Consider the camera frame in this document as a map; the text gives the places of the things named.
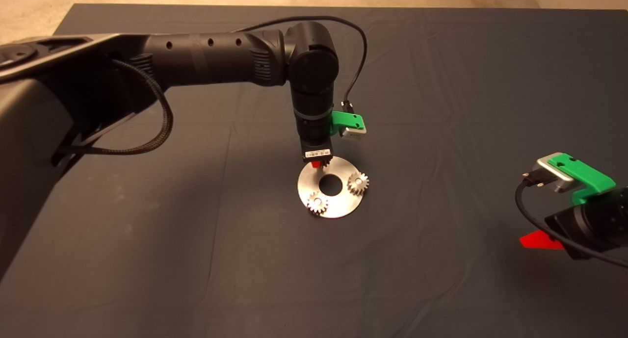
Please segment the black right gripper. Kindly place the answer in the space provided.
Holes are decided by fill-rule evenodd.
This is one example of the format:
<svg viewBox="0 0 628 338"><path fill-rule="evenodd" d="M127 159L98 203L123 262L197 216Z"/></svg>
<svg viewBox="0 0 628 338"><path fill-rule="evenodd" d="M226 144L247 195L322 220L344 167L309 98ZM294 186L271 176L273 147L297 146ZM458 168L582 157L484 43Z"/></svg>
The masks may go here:
<svg viewBox="0 0 628 338"><path fill-rule="evenodd" d="M592 248L592 229L588 216L588 206L573 206L545 217L545 224L552 231L576 242L585 248ZM520 237L520 244L526 249L564 250L563 244L542 230L536 230Z"/></svg>

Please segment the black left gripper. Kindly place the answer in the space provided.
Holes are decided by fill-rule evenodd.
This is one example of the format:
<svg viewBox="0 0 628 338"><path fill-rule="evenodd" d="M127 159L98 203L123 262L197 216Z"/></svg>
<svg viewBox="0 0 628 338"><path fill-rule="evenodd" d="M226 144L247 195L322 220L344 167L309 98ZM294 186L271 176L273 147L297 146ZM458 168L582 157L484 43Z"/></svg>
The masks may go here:
<svg viewBox="0 0 628 338"><path fill-rule="evenodd" d="M301 159L304 163L311 163L314 169L320 169L322 164L327 164L334 157L331 138L323 140L300 139Z"/></svg>

